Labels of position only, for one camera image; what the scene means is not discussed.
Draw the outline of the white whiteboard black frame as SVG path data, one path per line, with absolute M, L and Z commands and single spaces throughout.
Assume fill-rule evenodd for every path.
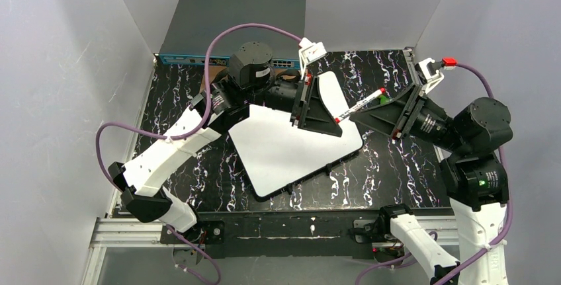
M 358 152 L 364 141 L 355 123 L 340 123 L 342 135 L 330 136 L 299 129 L 287 112 L 252 104 L 249 117 L 228 134 L 262 202 Z

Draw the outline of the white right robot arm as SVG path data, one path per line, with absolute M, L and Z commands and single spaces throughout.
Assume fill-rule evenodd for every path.
M 452 117 L 420 88 L 408 87 L 349 118 L 395 140 L 414 136 L 449 153 L 439 166 L 454 212 L 460 256 L 447 253 L 405 204 L 382 207 L 374 222 L 354 227 L 353 234 L 363 243 L 384 238 L 400 242 L 431 284 L 507 284 L 509 187 L 496 153 L 513 137 L 509 109 L 480 97 Z

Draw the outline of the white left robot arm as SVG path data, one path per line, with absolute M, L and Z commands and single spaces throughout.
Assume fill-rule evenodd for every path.
M 227 68 L 188 105 L 179 119 L 139 156 L 109 168 L 121 193 L 122 205 L 139 222 L 160 221 L 180 233 L 198 222 L 192 206 L 167 188 L 165 181 L 188 159 L 250 116 L 251 105 L 290 114 L 297 128 L 341 136 L 339 121 L 320 95 L 319 79 L 287 69 L 275 73 L 272 49 L 262 42 L 247 42 L 229 59 Z

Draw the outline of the white marker pen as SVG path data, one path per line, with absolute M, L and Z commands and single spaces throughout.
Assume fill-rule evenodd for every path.
M 381 95 L 381 92 L 378 89 L 375 92 L 371 93 L 369 96 L 359 100 L 354 106 L 352 106 L 351 108 L 346 110 L 344 113 L 340 114 L 339 116 L 336 116 L 334 118 L 335 122 L 338 124 L 341 121 L 347 119 L 348 117 L 350 117 L 350 115 L 352 113 L 359 111 L 360 109 L 362 109 L 362 107 L 366 106 L 368 103 L 372 102 L 374 99 L 377 99 L 380 95 Z

